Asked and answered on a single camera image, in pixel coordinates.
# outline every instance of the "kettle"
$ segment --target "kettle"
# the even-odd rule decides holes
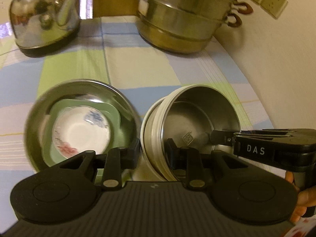
[[[80,26],[79,0],[12,0],[9,15],[15,43],[29,57],[65,46]]]

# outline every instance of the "brown wooden panel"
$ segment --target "brown wooden panel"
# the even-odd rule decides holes
[[[137,0],[93,0],[93,17],[135,15]]]

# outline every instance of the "blue flower pattern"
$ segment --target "blue flower pattern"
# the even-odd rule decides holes
[[[103,118],[98,112],[89,111],[89,113],[84,117],[84,120],[89,122],[91,125],[97,125],[101,128],[107,127],[103,122]]]

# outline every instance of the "table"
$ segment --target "table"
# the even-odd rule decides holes
[[[33,174],[23,148],[27,113],[42,93],[62,81],[90,78],[113,85],[140,117],[173,90],[206,84],[230,100],[243,130],[273,127],[246,77],[215,38],[198,54],[173,55],[145,42],[135,20],[134,16],[83,20],[69,46],[43,58],[23,55],[12,36],[1,39],[0,232],[16,220],[9,202],[11,189]]]

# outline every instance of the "kettle spout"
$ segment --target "kettle spout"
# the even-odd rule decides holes
[[[64,26],[67,24],[71,15],[71,11],[76,9],[76,1],[77,0],[64,0],[56,14],[56,22],[59,26]]]

